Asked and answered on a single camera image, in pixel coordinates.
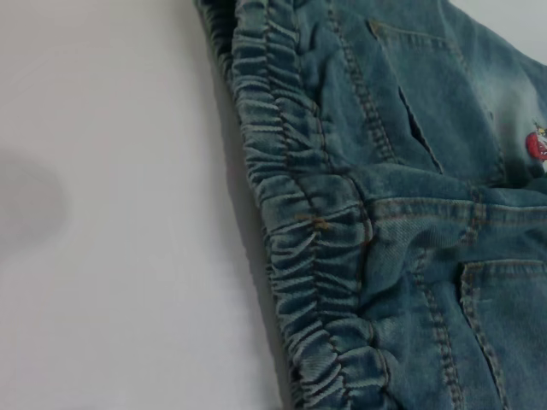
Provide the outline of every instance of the slanted pocket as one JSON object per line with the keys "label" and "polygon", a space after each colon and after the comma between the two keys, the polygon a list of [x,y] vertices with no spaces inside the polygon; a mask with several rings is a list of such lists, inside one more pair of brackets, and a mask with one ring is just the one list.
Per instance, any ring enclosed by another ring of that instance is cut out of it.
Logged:
{"label": "slanted pocket", "polygon": [[489,114],[457,44],[369,21],[407,109],[442,171],[474,183],[504,180]]}
{"label": "slanted pocket", "polygon": [[544,408],[547,266],[513,260],[465,264],[461,305],[503,409]]}

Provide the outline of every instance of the denim jeans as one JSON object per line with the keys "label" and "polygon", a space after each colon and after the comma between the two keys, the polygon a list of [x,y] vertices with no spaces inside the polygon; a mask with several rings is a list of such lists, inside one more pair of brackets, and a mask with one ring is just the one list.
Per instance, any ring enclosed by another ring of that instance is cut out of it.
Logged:
{"label": "denim jeans", "polygon": [[547,404],[547,67],[445,0],[198,0],[296,408]]}

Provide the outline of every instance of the ruched denim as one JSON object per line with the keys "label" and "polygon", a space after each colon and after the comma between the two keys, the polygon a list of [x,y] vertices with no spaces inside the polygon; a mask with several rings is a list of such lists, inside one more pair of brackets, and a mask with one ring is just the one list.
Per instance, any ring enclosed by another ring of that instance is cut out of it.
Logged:
{"label": "ruched denim", "polygon": [[197,0],[296,408],[547,408],[547,68],[445,0]]}

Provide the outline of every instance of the pocket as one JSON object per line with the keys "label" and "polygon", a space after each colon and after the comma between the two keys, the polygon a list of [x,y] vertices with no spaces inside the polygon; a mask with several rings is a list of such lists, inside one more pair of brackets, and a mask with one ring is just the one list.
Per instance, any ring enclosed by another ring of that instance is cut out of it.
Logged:
{"label": "pocket", "polygon": [[504,179],[488,108],[457,44],[369,21],[407,109],[442,171],[474,183]]}
{"label": "pocket", "polygon": [[541,261],[465,264],[461,304],[503,409],[544,408],[547,266]]}

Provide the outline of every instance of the blue denim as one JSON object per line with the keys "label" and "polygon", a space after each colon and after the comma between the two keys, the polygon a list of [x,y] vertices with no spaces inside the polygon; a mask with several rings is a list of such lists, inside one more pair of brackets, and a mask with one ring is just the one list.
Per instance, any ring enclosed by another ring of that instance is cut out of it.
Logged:
{"label": "blue denim", "polygon": [[547,408],[547,68],[445,0],[198,0],[296,408]]}

